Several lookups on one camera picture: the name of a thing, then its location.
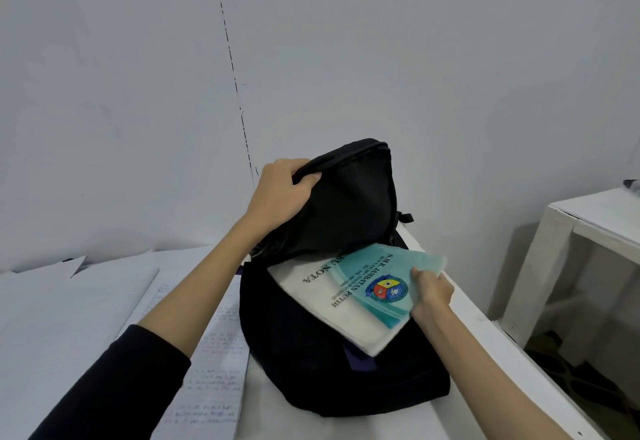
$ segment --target forearm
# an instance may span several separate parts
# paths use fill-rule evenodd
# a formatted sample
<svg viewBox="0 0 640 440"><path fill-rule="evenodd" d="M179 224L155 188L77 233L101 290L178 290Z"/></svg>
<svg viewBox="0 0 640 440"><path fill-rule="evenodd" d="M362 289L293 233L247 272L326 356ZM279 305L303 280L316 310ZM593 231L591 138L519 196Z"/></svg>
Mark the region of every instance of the forearm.
<svg viewBox="0 0 640 440"><path fill-rule="evenodd" d="M251 219L240 219L138 324L191 357L238 265L265 234Z"/></svg>
<svg viewBox="0 0 640 440"><path fill-rule="evenodd" d="M570 437L492 360L449 306L430 308L422 330L489 440Z"/></svg>

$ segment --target right hand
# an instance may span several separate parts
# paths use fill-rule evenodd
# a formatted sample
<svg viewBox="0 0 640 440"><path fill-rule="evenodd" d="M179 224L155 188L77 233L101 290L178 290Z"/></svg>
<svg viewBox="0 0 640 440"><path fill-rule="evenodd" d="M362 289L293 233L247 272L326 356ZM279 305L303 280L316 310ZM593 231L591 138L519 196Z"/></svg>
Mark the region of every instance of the right hand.
<svg viewBox="0 0 640 440"><path fill-rule="evenodd" d="M430 270L411 269L411 278L418 285L420 302L413 306L411 314L418 324L433 317L434 312L448 309L455 290L444 274L436 276Z"/></svg>

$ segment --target left hand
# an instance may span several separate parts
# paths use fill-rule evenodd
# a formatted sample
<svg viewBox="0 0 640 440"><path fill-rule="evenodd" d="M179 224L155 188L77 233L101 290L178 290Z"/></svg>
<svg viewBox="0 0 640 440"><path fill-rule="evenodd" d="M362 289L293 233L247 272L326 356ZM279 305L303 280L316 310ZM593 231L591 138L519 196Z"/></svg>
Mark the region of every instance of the left hand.
<svg viewBox="0 0 640 440"><path fill-rule="evenodd" d="M321 174L309 174L296 185L291 180L296 170L307 162L308 158L277 159L262 168L258 187L244 217L260 226L264 234L298 214L309 200L311 189Z"/></svg>

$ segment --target black backpack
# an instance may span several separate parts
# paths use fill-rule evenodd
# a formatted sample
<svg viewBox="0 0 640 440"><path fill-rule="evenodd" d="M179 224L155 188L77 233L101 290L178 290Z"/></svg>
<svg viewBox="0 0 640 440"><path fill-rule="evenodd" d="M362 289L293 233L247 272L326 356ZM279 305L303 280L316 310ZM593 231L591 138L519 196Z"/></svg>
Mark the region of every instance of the black backpack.
<svg viewBox="0 0 640 440"><path fill-rule="evenodd" d="M449 374L411 319L373 360L282 290L267 266L310 252L378 242L407 248L396 230L388 145L372 138L313 159L293 182L322 172L311 198L252 250L240 283L240 323L252 355L293 406L322 416L395 411L449 393ZM362 360L366 367L354 366Z"/></svg>

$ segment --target hand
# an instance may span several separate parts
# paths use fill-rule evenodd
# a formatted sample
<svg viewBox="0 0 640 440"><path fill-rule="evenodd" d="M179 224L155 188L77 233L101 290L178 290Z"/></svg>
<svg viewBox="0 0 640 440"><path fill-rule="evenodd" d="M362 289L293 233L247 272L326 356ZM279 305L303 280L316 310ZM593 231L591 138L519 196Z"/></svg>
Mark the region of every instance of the hand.
<svg viewBox="0 0 640 440"><path fill-rule="evenodd" d="M411 310L411 314L418 325L422 325L425 321L432 319L434 312L449 308L454 287L444 274L440 274L437 277L430 270L420 271L413 267L411 269L411 278L416 282L420 291L420 302L414 305Z"/></svg>
<svg viewBox="0 0 640 440"><path fill-rule="evenodd" d="M298 214L309 200L311 189L320 180L321 174L309 174L296 185L291 180L296 170L307 162L307 158L277 159L262 168L258 187L244 217L260 226L263 234Z"/></svg>

